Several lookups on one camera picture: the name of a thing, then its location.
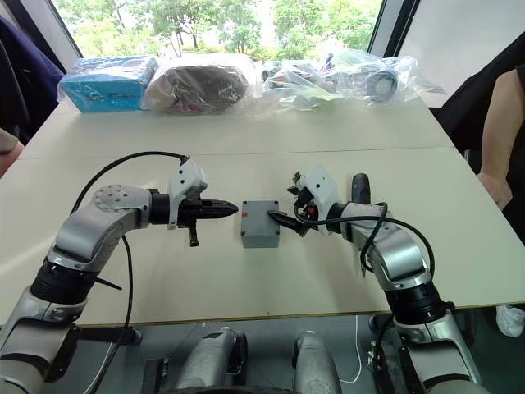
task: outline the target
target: blue box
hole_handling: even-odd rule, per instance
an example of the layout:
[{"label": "blue box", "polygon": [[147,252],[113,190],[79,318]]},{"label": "blue box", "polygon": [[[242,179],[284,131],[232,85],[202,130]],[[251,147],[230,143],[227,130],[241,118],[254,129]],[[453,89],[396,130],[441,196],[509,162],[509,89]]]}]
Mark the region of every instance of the blue box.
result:
[{"label": "blue box", "polygon": [[158,68],[153,56],[81,58],[58,83],[82,112],[133,111]]}]

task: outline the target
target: gray plastic box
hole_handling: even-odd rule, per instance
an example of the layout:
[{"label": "gray plastic box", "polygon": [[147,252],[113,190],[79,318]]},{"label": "gray plastic box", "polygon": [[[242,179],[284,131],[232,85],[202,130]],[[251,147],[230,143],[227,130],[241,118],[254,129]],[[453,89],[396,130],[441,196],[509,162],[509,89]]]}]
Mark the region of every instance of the gray plastic box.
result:
[{"label": "gray plastic box", "polygon": [[267,215],[267,211],[278,209],[278,201],[243,201],[240,239],[245,248],[279,246],[279,225]]}]

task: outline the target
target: white table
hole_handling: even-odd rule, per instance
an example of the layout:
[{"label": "white table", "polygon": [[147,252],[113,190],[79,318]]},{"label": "white table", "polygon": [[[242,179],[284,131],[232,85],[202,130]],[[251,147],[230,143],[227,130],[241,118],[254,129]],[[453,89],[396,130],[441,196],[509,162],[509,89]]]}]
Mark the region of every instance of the white table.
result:
[{"label": "white table", "polygon": [[113,157],[142,150],[195,155],[452,146],[419,99],[379,108],[328,103],[315,112],[289,111],[265,117],[80,113],[63,103],[31,140],[22,158]]},{"label": "white table", "polygon": [[[157,121],[150,121],[150,133],[156,135]],[[40,142],[44,137],[39,135]],[[0,323],[33,281],[83,184],[111,159],[80,153],[74,158],[65,153],[55,158],[25,157],[0,180]],[[342,198],[349,178],[366,172],[373,200],[387,201],[396,218],[412,223],[428,237],[436,254],[436,286],[444,300],[458,306],[525,300],[525,249],[452,148],[195,154],[194,159],[208,175],[210,186],[203,198],[228,199],[238,205],[245,199],[278,199],[288,212],[292,198],[285,189],[294,171],[322,163],[340,186]],[[171,158],[140,158],[111,171],[98,185],[118,182],[165,190],[169,173],[177,166]],[[246,250],[239,232],[240,215],[199,222],[198,248],[189,247],[186,230],[157,226],[132,231],[131,322],[388,309],[375,278],[361,277],[356,250],[340,236],[311,231],[302,239],[283,230],[278,249]],[[101,277],[126,287],[126,275],[125,253],[119,246]],[[95,284],[80,322],[121,323],[125,310],[125,291]]]}]

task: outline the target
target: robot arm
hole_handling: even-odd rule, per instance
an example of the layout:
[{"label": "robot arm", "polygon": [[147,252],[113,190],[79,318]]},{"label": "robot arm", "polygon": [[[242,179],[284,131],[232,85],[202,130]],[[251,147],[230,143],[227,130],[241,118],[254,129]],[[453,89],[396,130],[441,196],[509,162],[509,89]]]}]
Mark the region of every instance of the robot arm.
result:
[{"label": "robot arm", "polygon": [[[298,220],[278,211],[268,214],[301,236],[309,228],[326,235],[337,233],[362,250],[382,213],[377,205],[342,204],[335,182],[322,167],[304,176],[296,173],[289,191],[296,195],[294,207]],[[362,217],[371,220],[341,221]],[[473,358],[447,303],[434,286],[431,269],[418,244],[404,229],[388,221],[393,220],[390,212],[386,218],[372,238],[367,259],[385,292],[395,329],[402,346],[408,349],[421,387],[431,389],[451,379],[481,384]]]},{"label": "robot arm", "polygon": [[171,176],[167,194],[132,186],[98,189],[92,201],[60,228],[33,284],[26,288],[0,331],[0,392],[35,394],[50,379],[57,354],[87,304],[98,275],[118,241],[130,230],[152,224],[188,227],[197,246],[197,219],[237,212],[226,201],[200,199],[207,183],[202,169],[186,160]]}]

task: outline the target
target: person's arm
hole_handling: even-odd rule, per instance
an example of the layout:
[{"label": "person's arm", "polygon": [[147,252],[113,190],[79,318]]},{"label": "person's arm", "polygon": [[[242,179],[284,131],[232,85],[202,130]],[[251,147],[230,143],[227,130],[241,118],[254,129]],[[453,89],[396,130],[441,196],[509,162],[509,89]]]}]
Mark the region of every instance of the person's arm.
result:
[{"label": "person's arm", "polygon": [[22,153],[24,145],[7,131],[0,129],[0,178]]},{"label": "person's arm", "polygon": [[518,72],[501,75],[492,91],[491,105],[483,127],[482,169],[478,174],[500,209],[512,199],[507,183],[510,154],[525,120],[525,92]]},{"label": "person's arm", "polygon": [[24,145],[18,141],[15,148],[8,153],[0,154],[0,178],[6,173],[7,169],[18,159],[20,153],[24,149]]}]

